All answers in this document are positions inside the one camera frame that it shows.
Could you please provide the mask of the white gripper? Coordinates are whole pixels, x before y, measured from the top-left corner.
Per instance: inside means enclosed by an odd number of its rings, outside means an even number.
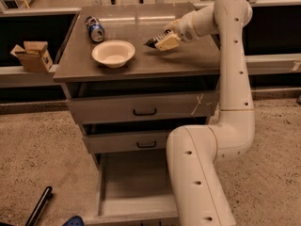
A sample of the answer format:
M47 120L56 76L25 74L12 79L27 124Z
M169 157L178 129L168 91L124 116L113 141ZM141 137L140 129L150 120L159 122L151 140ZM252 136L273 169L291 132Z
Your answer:
M174 20L165 26L165 30L170 30L166 35L161 36L155 43L155 48L159 51L168 51L180 45L180 40L193 42L198 39L198 34L192 26L192 18L185 17Z

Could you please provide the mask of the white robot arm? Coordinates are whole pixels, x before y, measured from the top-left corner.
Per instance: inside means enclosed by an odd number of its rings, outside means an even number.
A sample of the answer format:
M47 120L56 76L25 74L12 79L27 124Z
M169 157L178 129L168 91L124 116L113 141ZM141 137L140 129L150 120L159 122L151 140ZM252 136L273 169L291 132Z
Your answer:
M215 0L168 24L174 38L160 40L167 50L179 40L220 38L219 119L210 125L174 129L166 141L166 160L180 226L235 226L214 162L248 150L255 135L255 112L243 47L243 27L252 16L246 0Z

